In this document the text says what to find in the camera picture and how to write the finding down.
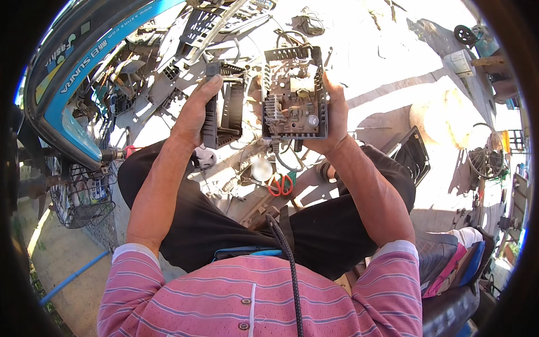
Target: tire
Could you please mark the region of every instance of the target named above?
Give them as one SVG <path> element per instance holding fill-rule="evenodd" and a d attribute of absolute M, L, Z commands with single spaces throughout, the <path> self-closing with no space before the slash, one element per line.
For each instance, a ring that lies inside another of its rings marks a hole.
<path fill-rule="evenodd" d="M 460 43 L 468 46 L 474 45 L 478 41 L 472 30 L 464 25 L 456 26 L 453 33 Z"/>

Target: wheel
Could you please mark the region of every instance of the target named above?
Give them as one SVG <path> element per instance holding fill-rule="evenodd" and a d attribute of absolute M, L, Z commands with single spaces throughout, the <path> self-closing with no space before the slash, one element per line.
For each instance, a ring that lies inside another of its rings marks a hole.
<path fill-rule="evenodd" d="M 477 123 L 476 126 L 486 126 L 490 129 L 490 136 L 483 147 L 476 147 L 468 151 L 468 163 L 470 167 L 484 179 L 494 179 L 498 177 L 505 166 L 503 156 L 502 138 L 496 130 L 486 123 Z"/>
<path fill-rule="evenodd" d="M 457 40 L 465 45 L 471 46 L 477 42 L 477 37 L 472 30 L 464 25 L 458 25 L 453 31 Z"/>

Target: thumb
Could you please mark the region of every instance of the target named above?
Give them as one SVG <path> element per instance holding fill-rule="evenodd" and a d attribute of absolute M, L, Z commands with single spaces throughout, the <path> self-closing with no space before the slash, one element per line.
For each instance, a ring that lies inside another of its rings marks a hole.
<path fill-rule="evenodd" d="M 334 74 L 329 70 L 324 70 L 322 76 L 322 81 L 326 87 L 326 91 L 332 99 L 344 98 L 344 88 L 343 86 L 335 79 Z"/>
<path fill-rule="evenodd" d="M 200 102 L 205 105 L 213 96 L 217 95 L 222 87 L 223 77 L 218 74 L 213 76 L 209 81 L 206 81 L 206 83 L 191 96 L 197 103 Z"/>

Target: pink cloth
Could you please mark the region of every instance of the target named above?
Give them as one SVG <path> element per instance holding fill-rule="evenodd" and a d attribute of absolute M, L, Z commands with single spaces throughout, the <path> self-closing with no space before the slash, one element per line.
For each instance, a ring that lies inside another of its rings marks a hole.
<path fill-rule="evenodd" d="M 421 336 L 418 261 L 383 254 L 353 295 L 298 265 L 305 336 Z M 297 335 L 289 262 L 240 256 L 165 284 L 157 264 L 129 251 L 114 261 L 98 314 L 100 336 Z"/>
<path fill-rule="evenodd" d="M 444 280 L 451 274 L 451 272 L 455 269 L 457 262 L 466 254 L 468 250 L 466 247 L 464 247 L 462 244 L 458 244 L 457 246 L 457 252 L 455 255 L 453 255 L 453 258 L 449 261 L 447 266 L 445 266 L 444 270 L 442 270 L 441 274 L 436 278 L 434 283 L 427 289 L 425 294 L 423 294 L 423 298 L 429 298 L 436 296 L 438 293 L 438 290 L 440 290 L 440 287 Z"/>

